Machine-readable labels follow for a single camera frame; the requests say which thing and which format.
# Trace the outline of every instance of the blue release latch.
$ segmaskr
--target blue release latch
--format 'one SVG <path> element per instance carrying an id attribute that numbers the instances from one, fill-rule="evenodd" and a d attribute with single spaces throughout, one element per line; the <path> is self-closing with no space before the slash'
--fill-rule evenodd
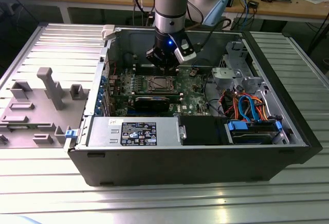
<path id="1" fill-rule="evenodd" d="M 229 130 L 247 130 L 247 123 L 244 121 L 231 121 L 228 123 Z"/>
<path id="2" fill-rule="evenodd" d="M 67 130 L 65 138 L 77 138 L 80 133 L 80 129 Z"/>
<path id="3" fill-rule="evenodd" d="M 282 130 L 282 124 L 280 121 L 276 122 L 276 126 L 277 126 L 278 130 Z"/>

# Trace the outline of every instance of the wooden desk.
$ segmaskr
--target wooden desk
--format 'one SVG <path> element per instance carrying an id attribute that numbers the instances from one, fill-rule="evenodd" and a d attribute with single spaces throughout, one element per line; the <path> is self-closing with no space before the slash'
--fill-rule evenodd
<path id="1" fill-rule="evenodd" d="M 14 0 L 0 0 L 3 3 L 12 3 Z M 68 13 L 69 7 L 132 10 L 133 0 L 20 0 L 24 4 L 57 6 L 62 13 L 63 21 L 71 23 Z M 304 0 L 293 0 L 292 3 L 273 2 L 265 3 L 260 0 L 259 8 L 255 18 L 296 22 L 321 22 L 329 11 L 329 5 L 320 3 L 314 5 Z M 145 10 L 150 10 L 153 0 L 143 0 Z M 225 16 L 234 18 L 243 12 L 239 0 L 235 0 L 233 6 L 226 8 Z"/>

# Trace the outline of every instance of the motherboard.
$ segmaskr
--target motherboard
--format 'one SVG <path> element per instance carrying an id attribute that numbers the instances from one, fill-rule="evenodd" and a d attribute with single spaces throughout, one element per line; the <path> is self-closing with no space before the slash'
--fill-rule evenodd
<path id="1" fill-rule="evenodd" d="M 111 116 L 210 115 L 204 97 L 206 76 L 197 74 L 197 69 L 182 68 L 171 76 L 150 73 L 156 72 L 126 68 L 109 76 L 106 92 Z"/>

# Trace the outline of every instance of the circuit board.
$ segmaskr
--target circuit board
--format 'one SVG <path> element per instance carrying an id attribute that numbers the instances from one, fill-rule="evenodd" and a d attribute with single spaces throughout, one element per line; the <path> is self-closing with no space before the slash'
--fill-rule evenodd
<path id="1" fill-rule="evenodd" d="M 118 74 L 112 88 L 111 101 L 117 117 L 177 117 L 210 115 L 203 94 L 204 75 L 190 76 L 191 69 L 181 69 L 176 76 L 135 75 L 132 69 Z M 168 102 L 165 112 L 136 111 L 139 99 Z"/>

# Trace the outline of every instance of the power supply label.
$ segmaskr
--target power supply label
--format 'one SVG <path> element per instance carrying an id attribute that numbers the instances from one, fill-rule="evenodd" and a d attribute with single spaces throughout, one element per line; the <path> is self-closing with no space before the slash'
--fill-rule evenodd
<path id="1" fill-rule="evenodd" d="M 157 145 L 155 122 L 123 122 L 121 131 L 122 146 Z"/>

